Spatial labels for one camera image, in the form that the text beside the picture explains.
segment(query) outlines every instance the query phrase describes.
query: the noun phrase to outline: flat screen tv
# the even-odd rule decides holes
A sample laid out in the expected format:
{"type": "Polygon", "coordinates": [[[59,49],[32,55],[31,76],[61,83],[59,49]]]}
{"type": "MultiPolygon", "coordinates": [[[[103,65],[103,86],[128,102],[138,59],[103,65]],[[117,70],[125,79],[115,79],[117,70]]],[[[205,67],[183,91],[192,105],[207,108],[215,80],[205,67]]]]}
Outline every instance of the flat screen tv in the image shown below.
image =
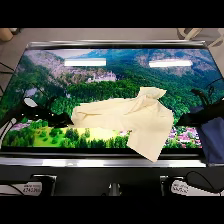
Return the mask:
{"type": "MultiPolygon", "coordinates": [[[[202,145],[195,128],[175,127],[183,113],[201,105],[195,88],[206,87],[220,79],[221,73],[205,46],[120,45],[28,47],[0,104],[0,119],[23,97],[45,105],[56,96],[51,110],[70,116],[74,107],[110,98],[134,98],[141,86],[167,90],[159,101],[173,111],[174,125],[163,152],[195,152],[202,145]],[[105,64],[65,66],[66,61],[106,61],[105,64]],[[188,61],[188,65],[150,66],[150,62],[188,61]]],[[[224,95],[223,82],[216,82],[212,99],[224,95]]],[[[134,153],[126,146],[129,131],[95,129],[55,129],[43,120],[24,118],[4,136],[2,152],[41,153],[134,153]]]]}

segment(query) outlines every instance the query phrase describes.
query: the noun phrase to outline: black surface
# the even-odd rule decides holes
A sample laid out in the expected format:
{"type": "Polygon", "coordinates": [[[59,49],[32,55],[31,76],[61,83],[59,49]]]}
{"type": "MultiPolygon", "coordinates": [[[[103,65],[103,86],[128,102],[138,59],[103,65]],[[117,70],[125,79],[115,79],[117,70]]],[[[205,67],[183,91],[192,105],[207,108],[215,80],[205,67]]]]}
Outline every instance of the black surface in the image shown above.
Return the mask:
{"type": "MultiPolygon", "coordinates": [[[[123,195],[160,196],[159,176],[185,176],[195,170],[215,189],[224,187],[224,167],[209,168],[54,168],[0,165],[0,180],[28,179],[32,174],[56,175],[55,195],[100,196],[108,194],[110,183],[119,183],[123,195]]],[[[191,176],[194,184],[209,187],[200,176],[191,176]]]]}

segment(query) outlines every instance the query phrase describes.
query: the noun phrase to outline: blue cloth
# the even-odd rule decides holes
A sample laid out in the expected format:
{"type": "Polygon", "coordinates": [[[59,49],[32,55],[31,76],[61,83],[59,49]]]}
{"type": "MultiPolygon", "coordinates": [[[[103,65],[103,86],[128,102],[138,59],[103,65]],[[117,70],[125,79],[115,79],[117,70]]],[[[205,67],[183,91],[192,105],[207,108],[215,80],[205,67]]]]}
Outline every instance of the blue cloth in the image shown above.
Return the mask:
{"type": "MultiPolygon", "coordinates": [[[[196,113],[202,109],[199,106],[190,111],[196,113]]],[[[224,164],[224,119],[214,118],[196,129],[208,163],[224,164]]]]}

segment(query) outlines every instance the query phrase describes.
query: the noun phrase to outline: display screen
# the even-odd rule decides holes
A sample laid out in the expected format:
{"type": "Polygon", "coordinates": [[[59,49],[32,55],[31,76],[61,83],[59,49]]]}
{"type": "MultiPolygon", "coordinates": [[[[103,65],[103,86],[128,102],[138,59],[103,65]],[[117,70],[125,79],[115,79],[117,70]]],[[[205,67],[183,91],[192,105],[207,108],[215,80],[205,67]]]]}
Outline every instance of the display screen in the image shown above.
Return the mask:
{"type": "MultiPolygon", "coordinates": [[[[164,148],[201,148],[195,128],[175,124],[191,107],[202,104],[191,89],[207,93],[206,86],[220,77],[207,49],[26,50],[2,98],[0,119],[23,97],[44,106],[56,96],[52,112],[71,116],[80,103],[134,98],[140,87],[157,87],[167,90],[159,101],[174,114],[174,125],[164,148]]],[[[216,84],[214,101],[224,94],[221,84],[216,84]]],[[[71,152],[78,148],[128,148],[129,133],[102,128],[51,128],[47,121],[24,118],[7,132],[2,146],[5,150],[71,148],[71,152]]]]}

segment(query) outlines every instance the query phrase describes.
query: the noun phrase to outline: tv screen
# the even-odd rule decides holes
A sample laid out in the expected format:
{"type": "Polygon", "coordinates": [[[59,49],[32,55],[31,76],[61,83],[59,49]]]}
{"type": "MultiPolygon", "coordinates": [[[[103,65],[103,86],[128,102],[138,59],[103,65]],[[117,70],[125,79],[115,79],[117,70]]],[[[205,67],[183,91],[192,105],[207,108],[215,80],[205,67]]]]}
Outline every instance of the tv screen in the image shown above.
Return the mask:
{"type": "MultiPolygon", "coordinates": [[[[207,49],[28,49],[2,98],[0,119],[22,97],[30,97],[44,106],[56,96],[52,112],[71,116],[80,103],[134,98],[142,86],[158,87],[167,90],[159,101],[174,115],[174,125],[164,148],[201,148],[195,128],[175,127],[175,124],[191,107],[202,104],[191,89],[207,93],[206,86],[220,77],[207,49]],[[80,64],[80,61],[103,63],[80,64]],[[165,67],[159,64],[173,61],[187,64],[165,67]],[[152,66],[153,62],[159,62],[158,66],[152,66]]],[[[215,87],[214,101],[224,95],[222,82],[217,82],[215,87]]],[[[53,147],[61,151],[69,148],[75,153],[80,148],[128,148],[129,133],[102,128],[51,128],[47,121],[24,118],[7,132],[2,149],[53,147]]]]}

